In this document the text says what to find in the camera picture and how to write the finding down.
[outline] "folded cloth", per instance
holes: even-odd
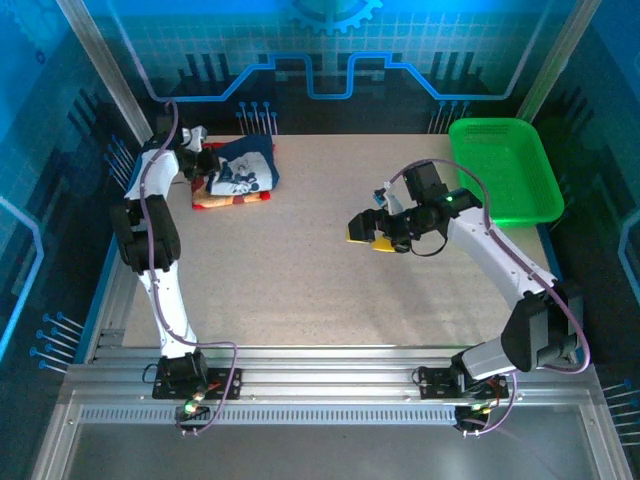
[[[245,195],[273,190],[280,175],[271,135],[249,135],[216,149],[221,169],[209,177],[211,195]]]
[[[246,195],[211,195],[206,188],[204,177],[191,182],[191,206],[194,210],[207,210],[241,203],[264,202],[271,198],[269,192],[248,193]]]

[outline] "folded t-shirt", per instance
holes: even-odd
[[[271,135],[249,135],[216,149],[220,171],[209,177],[211,195],[245,195],[273,190],[280,175]]]

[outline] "green plastic basket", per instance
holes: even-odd
[[[456,162],[486,185],[498,226],[529,227],[552,222],[564,200],[538,132],[518,118],[464,118],[449,129]],[[461,186],[479,199],[482,190],[467,174]]]

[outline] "white table surface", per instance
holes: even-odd
[[[452,158],[448,136],[274,138],[281,181],[268,202],[194,211],[189,186],[171,187],[168,203],[182,242],[180,285],[199,340],[469,345],[502,331],[510,314],[504,300],[456,246],[422,259],[345,241],[347,223],[375,207],[373,190],[383,181],[415,160]],[[453,169],[437,168],[450,188],[458,185]],[[404,190],[401,184],[397,190]],[[548,268],[535,228],[506,233]],[[415,248],[427,252],[441,242],[434,232]],[[158,341],[138,285],[124,344]]]

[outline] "mounting plate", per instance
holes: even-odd
[[[220,383],[221,386],[214,390],[210,390],[205,395],[205,400],[220,400],[222,393],[229,380],[229,368],[209,368],[207,370],[207,382]],[[242,389],[242,369],[236,368],[233,373],[233,382],[227,395],[227,400],[237,400],[240,398],[240,391]],[[188,400],[193,396],[192,388],[175,389],[172,390],[165,382],[162,381],[159,374],[156,374],[156,380],[153,384],[152,397],[156,400]]]
[[[446,398],[474,398],[476,400],[491,400],[492,398],[507,398],[509,389],[503,376],[493,377],[495,387],[487,381],[471,383],[473,380],[455,373],[451,368],[418,367],[413,372],[413,383],[420,390],[420,399]]]

